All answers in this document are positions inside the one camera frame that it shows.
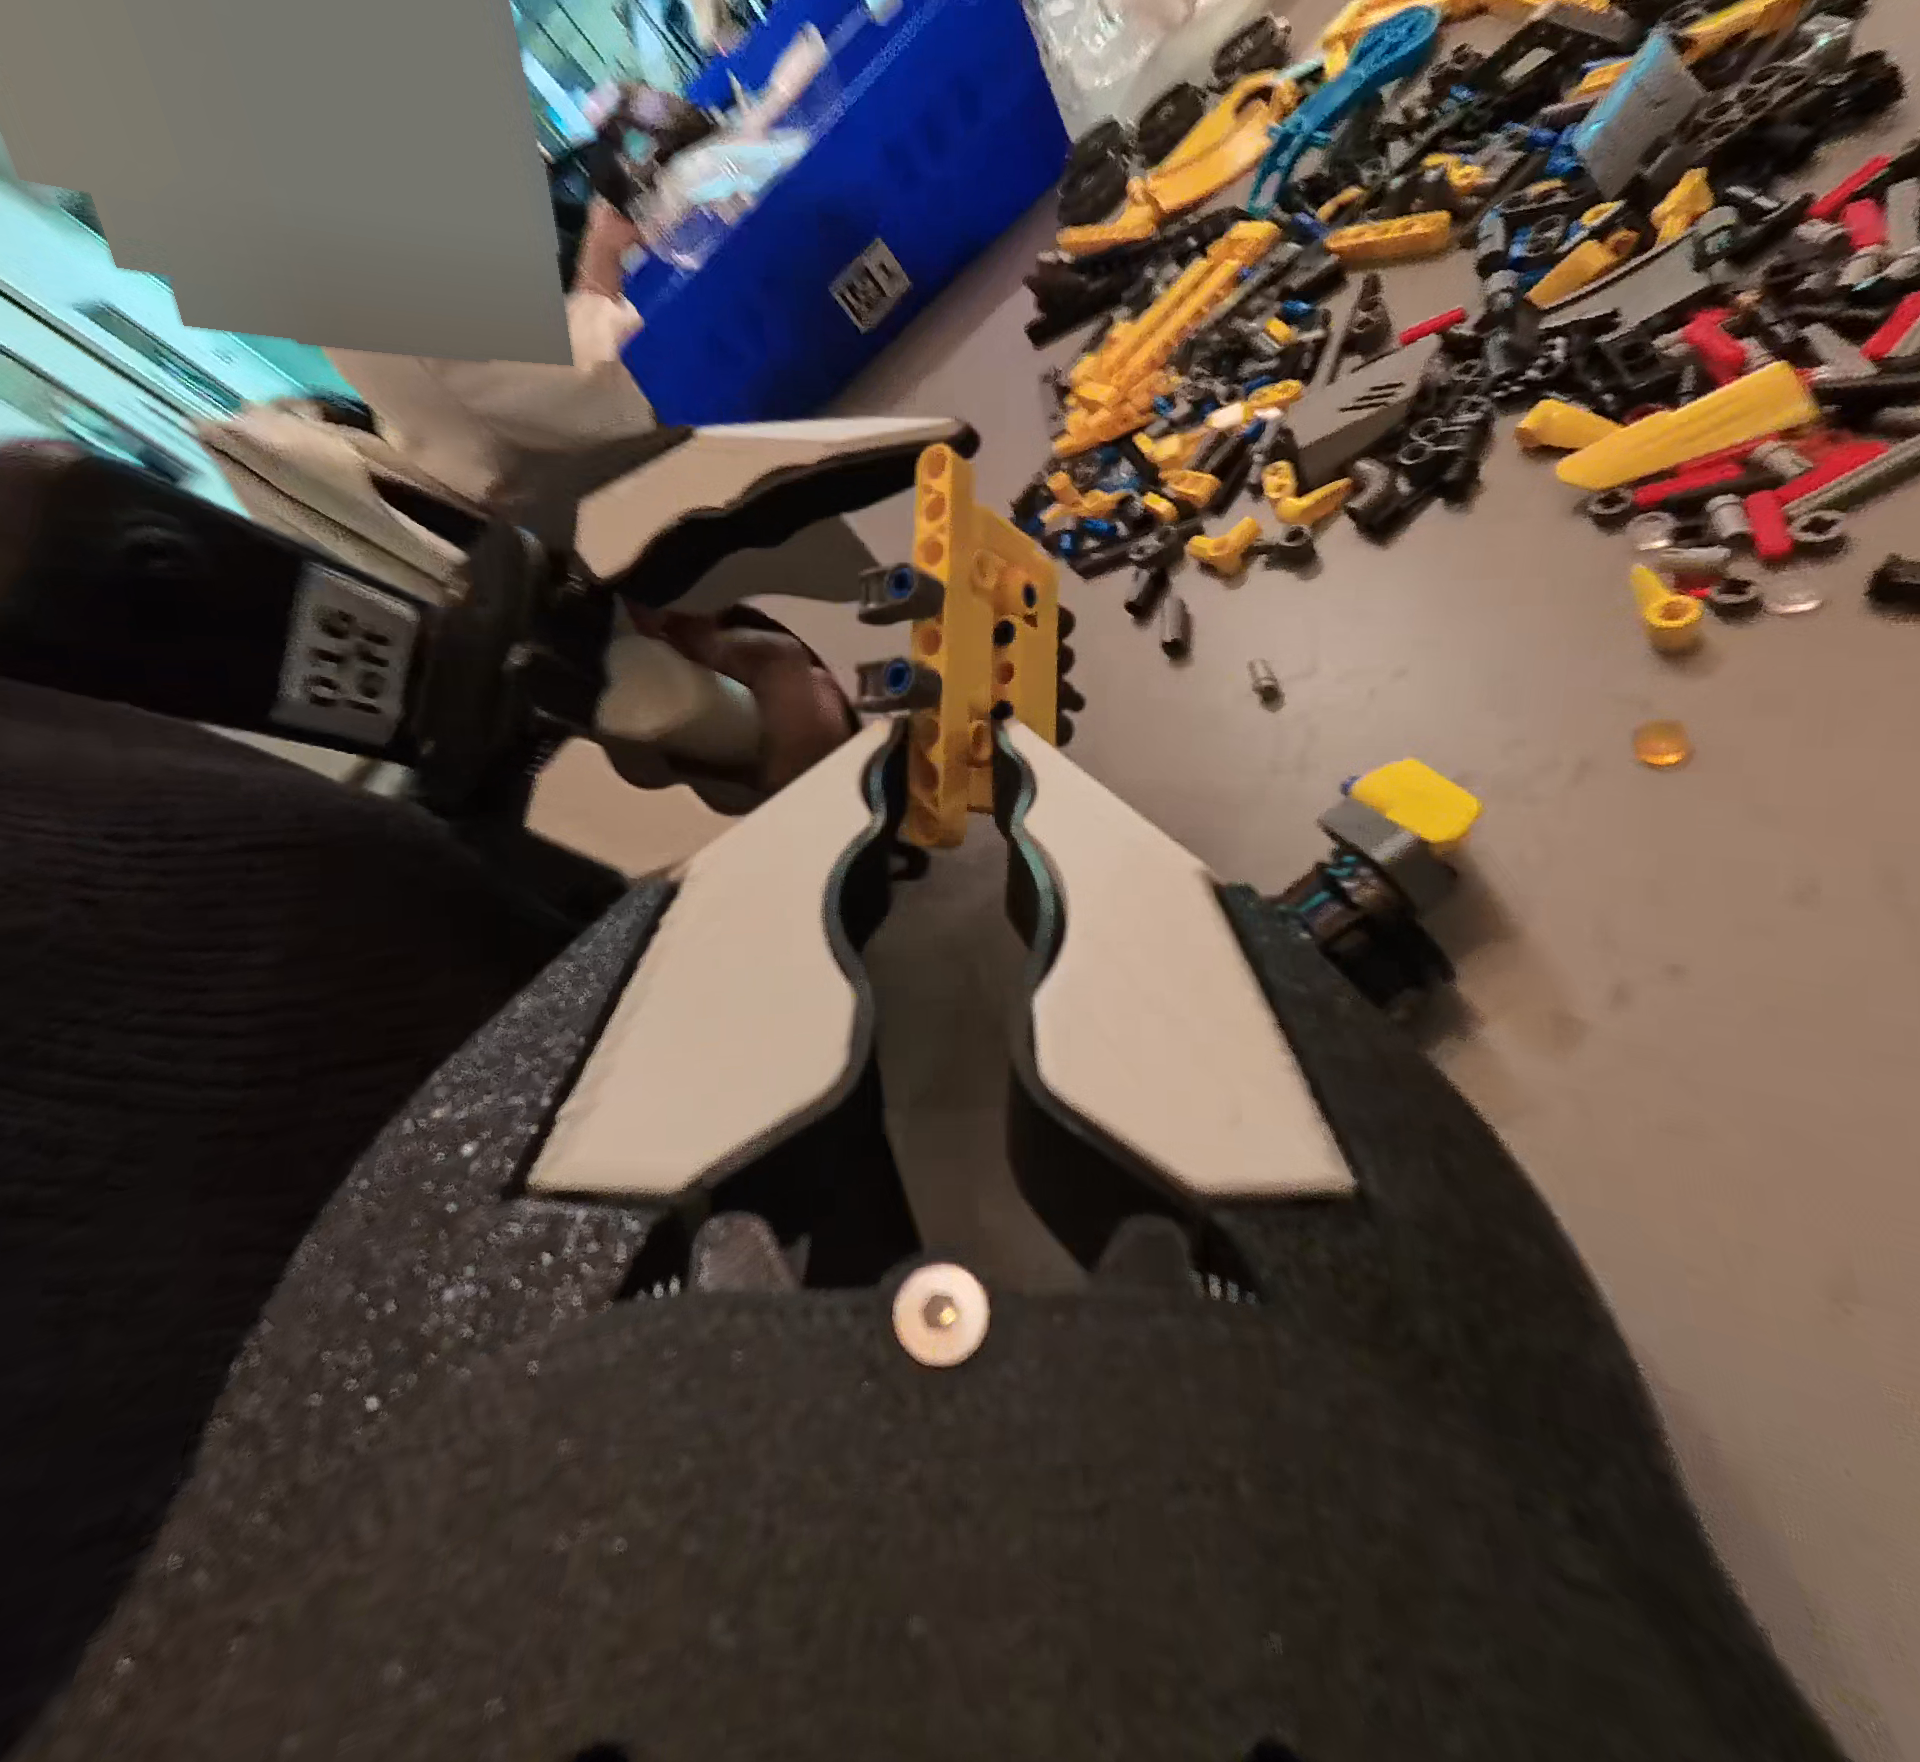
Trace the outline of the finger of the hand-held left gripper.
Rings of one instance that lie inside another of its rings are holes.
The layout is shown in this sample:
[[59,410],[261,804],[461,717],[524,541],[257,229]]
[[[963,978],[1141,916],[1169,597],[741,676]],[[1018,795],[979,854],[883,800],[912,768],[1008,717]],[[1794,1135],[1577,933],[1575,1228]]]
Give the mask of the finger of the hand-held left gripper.
[[949,413],[675,430],[634,472],[581,495],[577,568],[659,615],[758,597],[856,601],[876,553],[853,516],[914,490],[927,446],[979,454]]
[[604,741],[559,741],[524,800],[529,832],[720,832],[765,795],[705,767],[675,767],[653,747],[613,756]]

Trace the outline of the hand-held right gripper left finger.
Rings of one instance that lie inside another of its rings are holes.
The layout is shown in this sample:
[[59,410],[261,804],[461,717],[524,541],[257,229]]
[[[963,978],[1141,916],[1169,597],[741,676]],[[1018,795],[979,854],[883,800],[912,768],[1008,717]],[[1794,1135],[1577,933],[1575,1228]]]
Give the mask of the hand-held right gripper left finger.
[[876,995],[847,904],[895,843],[906,736],[906,717],[873,717],[684,868],[554,1109],[529,1198],[706,1211],[856,1093]]

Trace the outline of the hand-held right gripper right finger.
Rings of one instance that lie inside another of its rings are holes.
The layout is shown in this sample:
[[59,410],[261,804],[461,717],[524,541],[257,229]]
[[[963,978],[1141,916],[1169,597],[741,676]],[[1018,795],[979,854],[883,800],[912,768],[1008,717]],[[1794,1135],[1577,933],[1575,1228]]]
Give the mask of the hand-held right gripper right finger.
[[1028,720],[998,727],[1018,992],[1018,1186],[1096,1262],[1127,1218],[1353,1198],[1359,1175],[1209,860]]

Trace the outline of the yellow toy brick frame assembly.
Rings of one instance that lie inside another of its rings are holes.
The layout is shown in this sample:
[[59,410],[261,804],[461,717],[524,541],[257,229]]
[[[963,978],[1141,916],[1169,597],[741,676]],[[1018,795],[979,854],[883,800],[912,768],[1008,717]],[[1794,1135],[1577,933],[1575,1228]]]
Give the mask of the yellow toy brick frame assembly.
[[891,655],[856,662],[853,709],[906,717],[912,845],[944,854],[992,812],[992,756],[1008,720],[1072,741],[1072,615],[1052,553],[979,500],[974,463],[935,443],[914,465],[914,542],[861,579],[866,624],[895,624]]

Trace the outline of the black wheel assembly yellow panels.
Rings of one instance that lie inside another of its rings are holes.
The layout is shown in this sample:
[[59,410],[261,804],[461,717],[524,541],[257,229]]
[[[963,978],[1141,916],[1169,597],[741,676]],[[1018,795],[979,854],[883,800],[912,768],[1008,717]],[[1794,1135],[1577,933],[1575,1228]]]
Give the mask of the black wheel assembly yellow panels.
[[1321,960],[1386,1017],[1410,1017],[1455,984],[1430,918],[1458,891],[1458,854],[1482,800],[1407,756],[1353,774],[1321,812],[1324,855],[1275,891]]

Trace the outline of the person's left forearm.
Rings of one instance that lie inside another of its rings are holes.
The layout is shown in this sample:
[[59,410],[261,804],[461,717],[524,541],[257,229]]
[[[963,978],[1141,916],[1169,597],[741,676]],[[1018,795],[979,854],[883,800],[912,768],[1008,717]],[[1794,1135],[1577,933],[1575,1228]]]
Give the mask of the person's left forearm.
[[406,1099],[616,902],[415,804],[5,685],[5,1746],[141,1564],[242,1338]]

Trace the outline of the person's left hand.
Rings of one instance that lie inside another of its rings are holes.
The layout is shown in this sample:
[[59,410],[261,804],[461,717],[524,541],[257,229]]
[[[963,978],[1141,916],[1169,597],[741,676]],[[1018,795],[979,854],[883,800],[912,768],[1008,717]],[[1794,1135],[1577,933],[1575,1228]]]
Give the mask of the person's left hand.
[[752,695],[759,720],[752,784],[759,795],[795,784],[807,767],[853,741],[856,712],[838,676],[789,624],[752,601],[734,601],[712,615],[625,601],[625,615],[647,641],[659,641],[695,668],[734,677]]

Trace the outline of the blue plastic bin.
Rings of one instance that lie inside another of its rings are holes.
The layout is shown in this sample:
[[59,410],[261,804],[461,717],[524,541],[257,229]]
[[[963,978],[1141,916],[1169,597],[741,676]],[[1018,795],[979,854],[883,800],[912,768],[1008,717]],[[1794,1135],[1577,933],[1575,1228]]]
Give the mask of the blue plastic bin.
[[838,399],[1068,162],[1025,0],[901,0],[831,41],[818,141],[700,270],[631,274],[625,369],[659,423]]

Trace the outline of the pile of toy brick parts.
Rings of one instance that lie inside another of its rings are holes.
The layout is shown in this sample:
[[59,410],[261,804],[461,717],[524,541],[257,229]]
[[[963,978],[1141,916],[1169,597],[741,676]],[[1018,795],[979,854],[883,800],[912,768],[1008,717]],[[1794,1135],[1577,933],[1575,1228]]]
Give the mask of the pile of toy brick parts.
[[[1650,652],[1915,624],[1915,83],[1873,0],[1346,0],[1092,127],[1036,257],[1018,525],[1191,652],[1174,574],[1470,512],[1498,446]],[[1873,553],[1861,518],[1908,505]]]

